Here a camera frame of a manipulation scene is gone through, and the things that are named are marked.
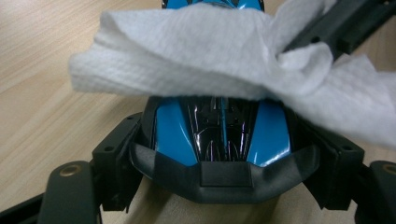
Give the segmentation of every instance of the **wood grain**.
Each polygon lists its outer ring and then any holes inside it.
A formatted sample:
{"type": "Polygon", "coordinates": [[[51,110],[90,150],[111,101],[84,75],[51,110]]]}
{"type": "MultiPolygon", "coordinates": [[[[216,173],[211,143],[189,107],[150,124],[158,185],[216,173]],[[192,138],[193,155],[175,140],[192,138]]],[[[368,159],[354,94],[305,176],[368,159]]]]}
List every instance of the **wood grain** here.
{"type": "MultiPolygon", "coordinates": [[[[274,14],[281,1],[267,1],[274,14]]],[[[146,97],[74,92],[67,62],[86,50],[103,10],[158,8],[158,0],[0,2],[0,210],[45,190],[50,172],[91,158],[96,145],[146,97]]],[[[377,69],[396,70],[396,20],[366,42],[377,69]]],[[[365,162],[396,161],[396,151],[360,143],[365,162]]],[[[198,204],[146,178],[130,213],[104,213],[105,223],[353,223],[347,212],[320,210],[303,185],[266,203],[198,204]]]]}

